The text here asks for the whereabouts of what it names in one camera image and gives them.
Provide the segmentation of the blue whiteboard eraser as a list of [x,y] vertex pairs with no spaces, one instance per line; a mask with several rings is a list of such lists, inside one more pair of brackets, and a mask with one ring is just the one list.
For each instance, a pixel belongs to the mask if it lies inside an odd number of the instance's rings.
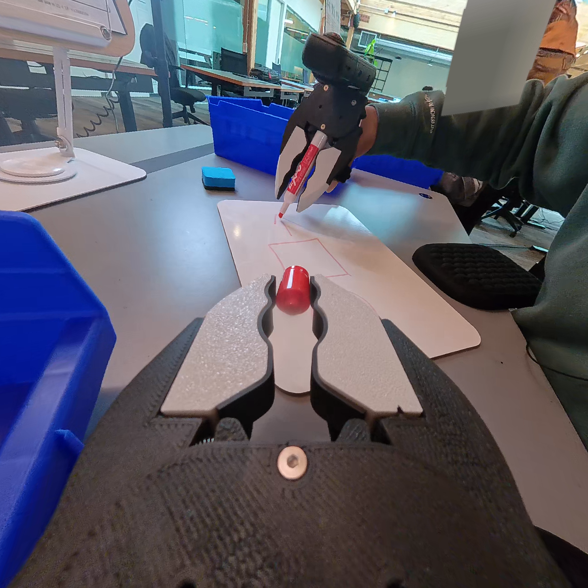
[[202,166],[201,178],[207,190],[234,192],[236,189],[236,176],[230,168]]

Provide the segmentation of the person's right hand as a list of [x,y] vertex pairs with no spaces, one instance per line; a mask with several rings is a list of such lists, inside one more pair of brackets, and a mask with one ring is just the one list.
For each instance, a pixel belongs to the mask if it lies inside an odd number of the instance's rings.
[[355,158],[367,154],[375,144],[378,135],[378,111],[375,109],[375,107],[371,105],[368,105],[365,111],[366,116],[361,120],[360,123],[360,128],[362,129],[362,132],[357,144]]

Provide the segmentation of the red marker cap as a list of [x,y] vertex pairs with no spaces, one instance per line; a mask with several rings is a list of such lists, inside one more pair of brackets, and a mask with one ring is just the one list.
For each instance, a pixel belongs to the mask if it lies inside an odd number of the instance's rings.
[[276,293],[276,306],[286,315],[296,316],[305,313],[311,305],[310,275],[299,266],[285,269]]

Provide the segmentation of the white whiteboard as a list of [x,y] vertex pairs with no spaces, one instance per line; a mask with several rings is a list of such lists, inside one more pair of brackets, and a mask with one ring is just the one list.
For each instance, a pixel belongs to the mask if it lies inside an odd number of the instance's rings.
[[346,208],[291,206],[279,217],[279,202],[224,200],[217,209],[242,286],[268,274],[278,291],[300,266],[363,299],[431,359],[480,345],[475,327]]

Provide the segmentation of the black office chair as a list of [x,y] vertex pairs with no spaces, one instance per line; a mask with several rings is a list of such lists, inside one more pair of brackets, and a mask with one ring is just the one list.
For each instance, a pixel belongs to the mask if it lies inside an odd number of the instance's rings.
[[[194,105],[196,102],[206,102],[206,96],[199,90],[183,87],[180,83],[180,67],[175,54],[175,48],[171,40],[164,35],[166,63],[169,71],[169,90],[171,102],[182,106],[182,110],[172,114],[172,119],[182,119],[185,124],[191,121],[202,125],[208,125],[209,122],[202,121],[195,116]],[[141,60],[143,65],[155,69],[156,65],[156,42],[155,30],[153,25],[143,25],[140,35],[139,44],[141,48]]]

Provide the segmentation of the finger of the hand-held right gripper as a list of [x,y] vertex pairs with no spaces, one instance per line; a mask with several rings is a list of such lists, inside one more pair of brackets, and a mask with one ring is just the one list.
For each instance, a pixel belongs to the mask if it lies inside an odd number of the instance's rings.
[[[286,128],[282,138],[281,154],[278,158],[275,175],[275,197],[277,200],[280,200],[281,196],[284,195],[298,163],[301,161],[307,147],[310,145],[317,131],[319,131],[318,128],[313,129],[313,131],[311,131],[311,128],[308,130],[305,130],[304,128]],[[306,187],[307,179],[297,197],[298,199]]]
[[308,209],[318,198],[327,191],[331,183],[329,179],[341,155],[341,151],[334,146],[318,152],[314,164],[314,171],[306,181],[306,187],[299,196],[297,212]]

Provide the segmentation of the black textured wrist pad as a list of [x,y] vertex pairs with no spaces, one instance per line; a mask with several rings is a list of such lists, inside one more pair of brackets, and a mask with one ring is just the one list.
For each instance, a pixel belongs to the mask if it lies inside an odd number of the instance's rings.
[[503,253],[462,243],[431,243],[415,250],[415,267],[451,299],[483,311],[533,306],[541,281]]

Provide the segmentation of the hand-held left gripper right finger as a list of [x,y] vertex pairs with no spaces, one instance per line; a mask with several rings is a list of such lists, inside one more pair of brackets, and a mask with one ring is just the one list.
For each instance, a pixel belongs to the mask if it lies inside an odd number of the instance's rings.
[[326,276],[311,277],[311,405],[339,436],[351,419],[368,433],[387,417],[420,418],[422,405],[378,313]]

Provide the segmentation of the red dry-erase marker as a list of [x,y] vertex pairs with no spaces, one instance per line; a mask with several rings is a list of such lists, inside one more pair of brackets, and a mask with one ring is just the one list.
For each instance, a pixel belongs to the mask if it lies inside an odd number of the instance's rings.
[[282,219],[290,205],[296,201],[296,198],[303,188],[305,180],[312,170],[319,151],[323,149],[326,142],[327,136],[323,132],[317,131],[286,187],[283,195],[283,204],[278,213],[278,218]]

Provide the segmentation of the blue plastic bin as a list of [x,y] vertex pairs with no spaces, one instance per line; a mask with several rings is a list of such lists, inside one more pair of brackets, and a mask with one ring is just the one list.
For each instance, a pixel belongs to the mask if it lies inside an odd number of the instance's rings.
[[215,154],[275,175],[283,133],[295,111],[261,99],[209,96]]
[[443,176],[440,169],[390,155],[364,155],[356,158],[351,167],[424,189],[436,185]]
[[1,587],[84,448],[114,349],[108,312],[42,225],[1,212]]

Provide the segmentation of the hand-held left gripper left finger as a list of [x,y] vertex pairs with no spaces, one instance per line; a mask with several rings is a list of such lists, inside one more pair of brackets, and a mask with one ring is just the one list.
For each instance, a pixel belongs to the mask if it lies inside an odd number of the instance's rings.
[[273,331],[276,278],[264,274],[204,317],[161,406],[166,417],[231,417],[247,436],[275,399]]

